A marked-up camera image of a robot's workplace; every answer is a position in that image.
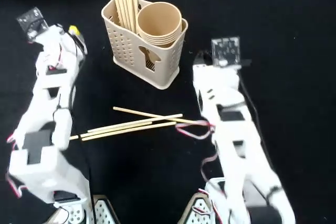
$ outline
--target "stack of paper cups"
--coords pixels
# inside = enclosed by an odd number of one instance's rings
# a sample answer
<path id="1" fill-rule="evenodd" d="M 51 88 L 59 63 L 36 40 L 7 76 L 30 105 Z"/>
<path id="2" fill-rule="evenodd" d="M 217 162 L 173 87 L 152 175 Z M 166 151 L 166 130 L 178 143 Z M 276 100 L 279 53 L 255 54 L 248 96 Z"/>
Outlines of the stack of paper cups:
<path id="1" fill-rule="evenodd" d="M 155 2 L 143 7 L 138 15 L 139 35 L 152 45 L 169 47 L 182 32 L 180 10 L 166 2 Z"/>

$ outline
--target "wire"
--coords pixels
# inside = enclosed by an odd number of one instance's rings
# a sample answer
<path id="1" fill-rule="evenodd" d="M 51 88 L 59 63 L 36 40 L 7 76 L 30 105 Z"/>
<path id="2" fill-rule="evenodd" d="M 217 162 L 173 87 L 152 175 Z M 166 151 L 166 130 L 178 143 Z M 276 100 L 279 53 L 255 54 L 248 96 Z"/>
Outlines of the wire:
<path id="1" fill-rule="evenodd" d="M 6 178 L 6 181 L 9 183 L 9 185 L 11 186 L 11 189 L 13 190 L 15 196 L 20 199 L 22 197 L 22 189 L 27 189 L 27 186 L 20 185 L 19 187 L 17 187 L 15 182 L 10 177 L 8 169 L 7 169 L 5 178 Z"/>
<path id="2" fill-rule="evenodd" d="M 200 188 L 198 189 L 198 191 L 199 191 L 200 193 L 205 194 L 206 196 L 208 196 L 208 198 L 209 198 L 210 201 L 211 201 L 212 208 L 214 209 L 214 211 L 215 211 L 215 213 L 216 213 L 216 215 L 217 215 L 217 217 L 218 217 L 218 219 L 219 219 L 219 223 L 220 223 L 220 224 L 223 224 L 222 219 L 221 219 L 221 217 L 220 217 L 220 215 L 219 215 L 219 213 L 218 213 L 218 210 L 217 210 L 216 205 L 214 204 L 213 200 L 209 197 L 209 193 L 208 193 L 206 190 L 203 190 L 203 189 L 200 189 Z"/>
<path id="3" fill-rule="evenodd" d="M 65 224 L 65 222 L 67 222 L 67 220 L 69 219 L 70 213 L 69 213 L 69 211 L 67 209 L 65 209 L 63 207 L 59 207 L 59 208 L 61 208 L 61 209 L 65 210 L 66 212 L 68 212 L 68 217 L 65 219 L 64 222 L 62 222 L 62 224 Z"/>
<path id="4" fill-rule="evenodd" d="M 258 114 L 258 111 L 257 111 L 257 107 L 253 103 L 252 98 L 251 98 L 250 94 L 248 93 L 248 91 L 246 89 L 246 86 L 245 86 L 245 83 L 243 81 L 243 78 L 241 77 L 240 71 L 237 71 L 237 73 L 238 73 L 238 76 L 239 76 L 239 82 L 240 82 L 240 86 L 243 90 L 243 93 L 246 96 L 250 106 L 252 107 L 252 109 L 254 111 L 255 124 L 256 124 L 256 128 L 257 128 L 257 131 L 258 131 L 259 136 L 260 136 L 260 140 L 261 140 L 262 144 L 265 146 L 265 139 L 264 139 L 263 133 L 261 131 L 260 120 L 259 120 L 259 114 Z M 266 155 L 266 159 L 268 160 L 268 163 L 269 163 L 270 167 L 273 167 L 273 164 L 272 164 L 272 161 L 270 159 L 267 148 L 265 147 L 265 148 L 263 148 L 263 150 L 264 150 L 264 153 Z"/>
<path id="5" fill-rule="evenodd" d="M 191 125 L 207 126 L 208 131 L 204 135 L 198 136 L 198 135 L 195 135 L 193 133 L 190 133 L 190 132 L 182 129 L 184 127 L 188 127 L 188 126 L 191 126 Z M 197 140 L 206 139 L 215 130 L 215 126 L 210 124 L 208 121 L 205 121 L 205 120 L 198 120 L 198 121 L 195 121 L 195 123 L 178 123 L 178 124 L 175 125 L 175 128 L 177 129 L 178 132 L 180 132 L 180 133 L 182 133 L 186 136 L 190 136 L 190 137 L 192 137 L 194 139 L 197 139 Z"/>
<path id="6" fill-rule="evenodd" d="M 80 146 L 81 146 L 81 149 L 82 149 L 82 152 L 83 152 L 83 156 L 84 156 L 84 160 L 85 160 L 85 164 L 88 168 L 88 177 L 89 177 L 89 189 L 90 189 L 90 199 L 91 199 L 91 204 L 92 204 L 92 213 L 93 213 L 93 222 L 94 224 L 97 224 L 97 217 L 96 217 L 96 209 L 94 207 L 94 201 L 93 201 L 93 194 L 92 194 L 92 172 L 91 172 L 91 166 L 90 166 L 90 162 L 89 162 L 89 159 L 88 159 L 88 155 L 84 149 L 84 146 L 83 146 L 83 141 L 82 141 L 82 138 L 79 134 L 79 131 L 78 131 L 78 128 L 77 128 L 77 125 L 76 125 L 76 122 L 75 122 L 75 115 L 73 113 L 73 109 L 72 109 L 72 93 L 74 92 L 74 88 L 75 88 L 75 83 L 77 81 L 77 78 L 78 78 L 78 75 L 80 73 L 80 70 L 82 69 L 84 63 L 85 63 L 85 60 L 86 60 L 86 55 L 85 55 L 85 52 L 84 50 L 82 49 L 82 47 L 80 47 L 77 42 L 75 41 L 74 37 L 67 31 L 67 34 L 73 39 L 74 43 L 75 43 L 75 48 L 76 48 L 76 57 L 78 57 L 78 50 L 77 50 L 77 47 L 81 50 L 82 54 L 83 54 L 83 61 L 82 61 L 82 64 L 81 66 L 79 67 L 78 69 L 78 74 L 74 80 L 74 82 L 72 83 L 72 86 L 71 86 L 71 90 L 70 90 L 70 95 L 69 95 L 69 104 L 68 104 L 68 109 L 69 109 L 69 112 L 70 112 L 70 115 L 71 115 L 71 118 L 72 118 L 72 123 L 73 123 L 73 129 L 75 130 L 75 135 L 78 136 L 78 140 L 80 142 Z"/>

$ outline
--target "utensil holder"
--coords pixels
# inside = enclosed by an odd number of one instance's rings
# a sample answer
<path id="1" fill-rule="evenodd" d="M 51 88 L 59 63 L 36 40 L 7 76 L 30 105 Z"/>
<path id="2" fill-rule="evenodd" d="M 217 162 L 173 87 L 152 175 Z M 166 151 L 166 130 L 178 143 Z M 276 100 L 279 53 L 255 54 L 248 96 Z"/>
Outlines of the utensil holder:
<path id="1" fill-rule="evenodd" d="M 138 0 L 139 8 L 150 4 Z M 167 47 L 158 47 L 139 35 L 120 26 L 115 0 L 111 0 L 101 11 L 110 39 L 113 61 L 158 89 L 166 89 L 180 71 L 185 32 L 188 22 L 182 19 L 182 33 Z"/>

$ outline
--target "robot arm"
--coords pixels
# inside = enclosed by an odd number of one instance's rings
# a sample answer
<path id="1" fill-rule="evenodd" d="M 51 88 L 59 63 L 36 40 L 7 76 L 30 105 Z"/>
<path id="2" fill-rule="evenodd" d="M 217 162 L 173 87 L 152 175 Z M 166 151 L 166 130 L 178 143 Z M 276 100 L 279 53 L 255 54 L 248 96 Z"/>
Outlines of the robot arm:
<path id="1" fill-rule="evenodd" d="M 205 190 L 223 223 L 253 223 L 253 209 L 264 205 L 278 216 L 278 222 L 271 223 L 292 224 L 293 210 L 268 164 L 245 98 L 238 91 L 238 43 L 238 38 L 215 40 L 212 60 L 207 63 L 199 54 L 193 65 L 198 105 L 201 115 L 215 125 L 212 142 L 225 176 L 211 179 Z M 264 202 L 257 203 L 256 195 Z"/>
<path id="2" fill-rule="evenodd" d="M 30 42 L 43 45 L 36 61 L 33 98 L 8 138 L 9 174 L 47 204 L 69 212 L 71 224 L 93 219 L 89 182 L 61 151 L 69 145 L 75 80 L 87 49 L 76 27 L 48 27 L 37 8 L 18 18 Z"/>

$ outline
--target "black table surface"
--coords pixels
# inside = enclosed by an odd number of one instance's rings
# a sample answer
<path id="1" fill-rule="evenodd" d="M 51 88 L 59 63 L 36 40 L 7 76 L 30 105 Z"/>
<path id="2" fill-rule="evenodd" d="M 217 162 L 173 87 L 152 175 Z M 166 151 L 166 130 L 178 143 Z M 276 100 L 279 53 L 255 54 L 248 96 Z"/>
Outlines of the black table surface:
<path id="1" fill-rule="evenodd" d="M 120 106 L 198 119 L 192 61 L 210 39 L 236 36 L 242 70 L 259 112 L 271 161 L 298 223 L 335 223 L 334 120 L 336 113 L 336 0 L 149 0 L 175 4 L 189 22 L 180 73 L 158 90 L 116 66 L 100 11 L 109 0 L 0 0 L 0 195 L 1 223 L 42 223 L 53 212 L 31 194 L 16 199 L 4 174 L 6 138 L 27 109 L 41 47 L 26 42 L 15 18 L 37 6 L 48 24 L 78 26 L 88 60 L 75 99 L 80 132 L 140 119 L 112 110 Z M 209 141 L 194 141 L 173 127 L 122 134 L 84 143 L 94 194 L 105 194 L 122 223 L 176 223 L 204 181 L 201 160 L 213 153 Z M 65 156 L 86 174 L 77 141 Z M 219 164 L 207 165 L 220 176 Z"/>

